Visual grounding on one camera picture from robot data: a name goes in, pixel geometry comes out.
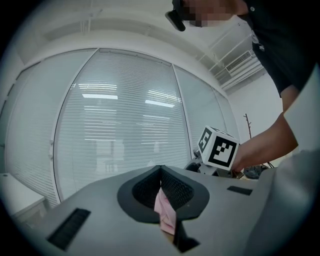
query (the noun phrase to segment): white cube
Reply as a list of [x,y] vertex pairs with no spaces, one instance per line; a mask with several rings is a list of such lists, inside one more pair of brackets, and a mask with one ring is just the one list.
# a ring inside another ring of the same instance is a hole
[[205,126],[198,148],[205,165],[229,171],[235,160],[239,141],[219,129]]

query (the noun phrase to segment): pink cloth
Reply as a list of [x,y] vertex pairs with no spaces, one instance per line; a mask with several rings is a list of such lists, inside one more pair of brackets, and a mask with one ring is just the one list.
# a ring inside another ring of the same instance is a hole
[[170,205],[165,193],[160,188],[156,195],[154,211],[160,215],[160,228],[171,234],[175,234],[176,228],[176,212]]

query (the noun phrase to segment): air conditioner vent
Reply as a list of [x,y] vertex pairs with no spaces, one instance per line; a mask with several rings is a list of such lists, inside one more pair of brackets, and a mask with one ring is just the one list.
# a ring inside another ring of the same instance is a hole
[[242,54],[240,57],[236,58],[231,64],[226,66],[226,70],[231,72],[232,70],[236,69],[238,66],[241,65],[245,60],[251,58],[250,51],[246,51],[244,54]]

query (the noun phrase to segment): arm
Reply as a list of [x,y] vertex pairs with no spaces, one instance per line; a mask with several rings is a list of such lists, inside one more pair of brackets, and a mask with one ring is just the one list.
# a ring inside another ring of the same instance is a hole
[[[285,112],[299,95],[293,86],[282,91],[282,107]],[[243,168],[270,162],[285,156],[298,146],[284,114],[281,113],[275,123],[266,131],[239,146],[232,170],[240,172]]]

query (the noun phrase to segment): black vent slot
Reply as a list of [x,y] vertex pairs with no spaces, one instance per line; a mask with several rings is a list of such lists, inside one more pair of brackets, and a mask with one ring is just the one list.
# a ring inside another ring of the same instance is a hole
[[47,240],[51,244],[65,251],[75,238],[79,229],[85,223],[90,213],[90,211],[85,209],[75,209]]
[[246,196],[250,196],[252,193],[252,189],[248,189],[248,188],[243,188],[243,187],[238,187],[238,186],[230,186],[227,188],[227,190],[239,193],[239,194],[243,194]]

